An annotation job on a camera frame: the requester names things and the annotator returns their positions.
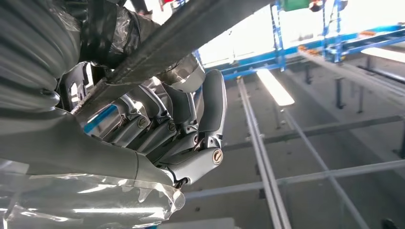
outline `metal screw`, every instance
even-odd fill
[[[169,122],[169,125],[167,126],[167,129],[168,129],[170,132],[174,132],[174,131],[176,130],[176,125],[174,124],[174,121],[170,121],[170,122]]]
[[[148,122],[146,121],[145,117],[141,117],[138,119],[138,127],[143,129],[146,127],[146,125],[148,124]]]
[[[214,151],[213,153],[213,162],[215,165],[219,165],[222,162],[222,158],[223,158],[223,154],[222,154],[222,150],[217,149]]]

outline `metal bar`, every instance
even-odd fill
[[[278,105],[276,103],[276,101],[274,99],[272,99],[273,101],[273,112],[274,112],[274,119],[276,122],[276,129],[280,129],[280,119],[278,118]]]
[[[341,97],[342,97],[341,80],[342,80],[342,78],[335,79],[335,82],[336,82],[336,107],[338,109],[344,108],[344,104],[341,101]]]
[[[193,0],[148,37],[107,79],[99,81],[72,111],[86,121],[134,85],[165,71],[189,53],[231,28],[269,0]]]
[[[384,78],[387,78],[389,80],[393,80],[395,82],[405,84],[405,78],[402,77],[402,76],[399,76],[399,75],[396,75],[396,74],[393,74],[393,73],[390,73],[390,72],[386,72],[384,70],[380,70],[380,69],[377,69],[377,68],[365,68],[363,66],[357,66],[357,67],[361,68],[361,69],[364,69],[366,71],[369,71],[371,73],[380,75],[380,76],[382,76]]]
[[[308,138],[305,136],[304,132],[301,130],[297,122],[294,120],[294,118],[291,116],[289,111],[287,109],[284,110],[284,114],[289,117],[290,121],[295,127],[295,130],[299,133],[301,136],[302,140],[305,142],[307,145],[308,149],[312,153],[312,155],[315,157],[319,165],[322,167],[322,169],[327,173],[328,175],[328,180],[331,182],[333,188],[336,190],[337,194],[342,198],[342,201],[346,204],[347,208],[349,209],[350,213],[353,215],[354,220],[359,224],[361,229],[370,229],[367,225],[367,223],[364,221],[363,217],[360,215],[359,211],[357,210],[356,206],[353,204],[353,202],[350,200],[349,196],[346,194],[346,192],[343,190],[343,188],[340,186],[340,184],[336,181],[335,177],[330,175],[330,170],[328,166],[325,164],[325,162],[322,160],[320,157],[319,153],[316,151],[312,143],[308,140]]]
[[[335,0],[335,6],[337,11],[337,30],[338,35],[336,36],[336,55],[335,62],[341,61],[342,53],[342,43],[341,43],[341,0]]]
[[[405,123],[404,123],[404,135],[402,136],[402,144],[401,144],[401,149],[399,151],[399,156],[402,159],[405,158]]]
[[[285,57],[285,52],[284,52],[284,45],[283,45],[283,38],[281,34],[281,26],[280,26],[280,12],[281,12],[281,5],[280,5],[280,0],[276,0],[276,8],[277,8],[277,24],[276,24],[276,29],[277,29],[277,36],[278,36],[278,44],[279,44],[279,52],[280,52],[280,69],[281,71],[284,71],[286,68],[286,57]]]
[[[368,126],[372,126],[372,125],[381,125],[381,124],[393,123],[393,122],[399,122],[399,121],[403,121],[402,116],[394,115],[394,116],[388,116],[388,117],[364,119],[364,120],[354,121],[354,122],[317,125],[317,126],[306,128],[303,131],[306,136],[311,137],[311,136],[316,136],[316,135],[330,134],[330,133],[335,133],[335,132],[339,132],[339,131],[346,131],[346,130],[351,130],[351,129],[368,127]],[[271,144],[271,143],[276,143],[276,142],[281,142],[281,141],[288,141],[288,140],[296,139],[296,138],[299,138],[299,134],[296,131],[284,131],[281,134],[264,138],[263,141],[265,144]],[[231,150],[236,150],[236,149],[243,149],[243,148],[247,148],[247,147],[251,147],[251,146],[252,145],[250,144],[250,142],[243,142],[243,143],[224,146],[222,149],[224,152],[226,152],[226,151],[231,151]]]
[[[365,165],[365,166],[342,168],[342,169],[330,170],[327,172],[311,173],[311,174],[299,175],[299,176],[295,176],[295,177],[281,178],[281,179],[277,179],[277,183],[278,184],[295,184],[295,183],[300,183],[300,182],[321,180],[321,179],[327,178],[328,176],[332,176],[335,178],[350,177],[350,176],[357,176],[357,175],[363,175],[363,174],[368,174],[368,173],[392,170],[392,169],[397,169],[397,168],[402,168],[402,167],[405,167],[405,160],[381,162],[381,163]]]
[[[252,106],[247,96],[247,91],[243,79],[237,80],[239,91],[242,98],[243,107],[245,110],[247,124],[249,132],[251,134],[251,140],[253,148],[255,150],[256,160],[259,167],[260,175],[263,180],[264,190],[266,194],[267,203],[269,204],[270,214],[272,217],[274,228],[291,229],[288,215],[284,207],[283,200],[280,195],[280,191],[277,186],[276,178],[271,168],[270,161],[268,159],[267,151],[263,143],[263,139],[260,137],[260,132],[257,124],[257,120],[253,113]]]
[[[366,59],[366,67],[368,69],[372,69],[375,67],[375,61],[374,58],[370,55],[367,55],[367,59]]]
[[[186,199],[196,199],[196,198],[211,197],[211,196],[217,196],[217,195],[229,194],[229,193],[235,193],[235,192],[258,190],[258,189],[262,189],[262,188],[264,188],[263,182],[259,181],[259,182],[253,182],[253,183],[248,183],[248,184],[206,189],[206,190],[196,191],[196,192],[186,192],[186,193],[184,193],[184,195],[185,195]]]
[[[363,113],[363,95],[364,87],[359,86],[359,110],[357,111],[358,114]]]
[[[322,31],[322,56],[326,57],[326,22],[325,22],[325,3],[326,0],[322,0],[322,18],[323,18],[323,31]]]
[[[347,64],[334,64],[325,61],[322,57],[312,56],[308,53],[299,51],[300,55],[307,58],[316,64],[329,69],[330,71],[337,73],[347,79],[356,82],[358,85],[362,85],[365,88],[373,90],[375,94],[379,95],[381,98],[387,100],[398,106],[400,109],[405,107],[405,92],[400,90],[398,87],[394,87],[392,84],[382,84],[374,77],[370,77],[366,71],[361,70],[355,66],[350,66]]]
[[[277,179],[277,184],[278,185],[289,185],[289,184],[295,184],[295,183],[300,183],[300,182],[321,180],[321,179],[327,178],[328,176],[333,176],[335,178],[350,177],[350,176],[357,176],[357,175],[387,171],[387,170],[392,170],[392,169],[398,169],[398,168],[403,168],[403,167],[405,167],[405,160],[389,161],[389,162],[382,162],[382,163],[365,165],[365,166],[335,169],[335,170],[330,170],[329,172],[319,172],[319,173],[305,174],[305,175],[300,175],[300,176],[295,176],[295,177],[280,178],[280,179]],[[253,183],[248,183],[248,184],[241,184],[241,185],[207,189],[207,190],[196,191],[196,192],[189,192],[189,193],[185,193],[185,196],[187,199],[194,199],[194,198],[210,197],[210,196],[235,193],[235,192],[251,191],[251,190],[257,190],[257,189],[262,189],[262,188],[263,188],[262,182],[253,182]]]
[[[356,90],[355,90],[355,83],[353,81],[350,81],[350,98],[354,98],[356,95]]]
[[[278,53],[278,42],[277,42],[277,39],[276,39],[276,36],[277,36],[276,20],[274,18],[273,6],[271,4],[269,6],[270,6],[271,26],[272,26],[272,29],[273,29],[274,53],[275,53],[275,56],[276,56],[277,63],[280,63],[278,61],[278,54],[279,53]]]
[[[311,75],[310,75],[309,71],[310,71],[309,64],[306,64],[305,65],[305,83],[307,83],[308,85],[312,83]]]

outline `ceiling light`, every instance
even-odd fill
[[[279,106],[288,106],[295,102],[269,70],[260,69],[256,74]]]
[[[362,53],[405,63],[405,53],[401,52],[394,52],[379,48],[368,48],[363,50]]]

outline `metal rail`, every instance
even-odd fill
[[[381,83],[378,79],[370,77],[366,71],[355,66],[330,63],[321,56],[314,56],[303,51],[299,51],[299,54],[334,73],[356,82],[358,85],[373,90],[377,95],[395,104],[399,108],[403,109],[403,107],[405,107],[405,92],[399,90],[398,87],[393,87],[392,84]]]
[[[311,137],[311,136],[335,133],[335,132],[339,132],[339,131],[363,128],[363,127],[368,127],[368,126],[373,126],[373,125],[381,125],[381,124],[386,124],[386,123],[399,122],[399,121],[403,121],[403,120],[404,120],[404,118],[402,115],[393,115],[393,116],[387,116],[387,117],[363,119],[363,120],[358,120],[358,121],[354,121],[354,122],[317,125],[317,126],[305,128],[305,129],[303,129],[303,132],[305,133],[305,135],[307,137]],[[288,141],[288,140],[296,139],[296,138],[300,138],[299,134],[294,130],[290,130],[290,131],[283,131],[278,135],[266,137],[263,139],[263,141],[265,144],[271,144],[271,143],[276,143],[276,142],[281,142],[281,141]],[[252,144],[250,142],[237,143],[237,144],[224,146],[223,151],[227,152],[227,151],[241,149],[241,148],[247,148],[247,147],[251,147],[251,146],[252,146]]]
[[[289,222],[287,212],[280,195],[280,191],[278,190],[276,178],[274,176],[273,169],[271,168],[263,139],[260,137],[257,120],[253,113],[253,109],[250,104],[243,79],[238,79],[237,84],[241,94],[243,108],[246,114],[247,124],[255,151],[260,176],[263,180],[263,187],[270,209],[273,226],[275,229],[291,229],[291,224]]]
[[[307,145],[308,149],[310,150],[312,155],[315,157],[315,159],[317,160],[319,165],[322,167],[322,169],[325,172],[327,172],[328,180],[332,183],[333,188],[336,190],[337,194],[342,198],[343,202],[346,204],[346,207],[351,212],[354,220],[359,224],[360,228],[361,229],[370,229],[368,227],[367,223],[364,221],[363,217],[360,215],[360,212],[357,210],[356,206],[350,200],[349,196],[346,194],[346,192],[343,190],[343,188],[340,186],[340,184],[336,181],[335,177],[330,175],[330,170],[329,170],[328,166],[322,160],[319,153],[316,151],[316,149],[314,148],[312,143],[308,140],[307,136],[305,136],[301,127],[299,127],[299,125],[297,124],[297,122],[294,120],[294,118],[291,116],[291,114],[289,113],[289,111],[287,109],[284,109],[284,115],[289,118],[289,120],[292,122],[293,126],[295,127],[295,130],[301,136],[302,140]]]
[[[330,170],[328,172],[319,172],[319,173],[311,173],[305,174],[300,176],[294,177],[286,177],[277,179],[278,185],[288,185],[288,184],[295,184],[300,182],[307,182],[307,181],[314,181],[314,180],[321,180],[325,179],[328,176],[333,176],[335,178],[339,177],[350,177],[350,176],[357,176],[381,171],[387,171],[392,169],[398,169],[405,167],[405,160],[398,160],[398,161],[389,161],[389,162],[382,162],[377,164],[365,165],[365,166],[357,166],[357,167],[350,167],[350,168],[342,168],[342,169],[335,169]],[[212,188],[206,189],[202,191],[196,192],[188,192],[185,193],[187,199],[195,199],[195,198],[203,198],[203,197],[210,197],[228,193],[235,193],[235,192],[243,192],[243,191],[251,191],[263,188],[263,182],[253,182],[248,184],[241,184],[241,185],[233,185],[227,187],[219,187],[219,188]]]

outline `plastic sheet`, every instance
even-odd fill
[[[178,189],[155,182],[90,174],[2,175],[8,177],[0,179],[4,229],[140,228],[167,220],[185,202]]]

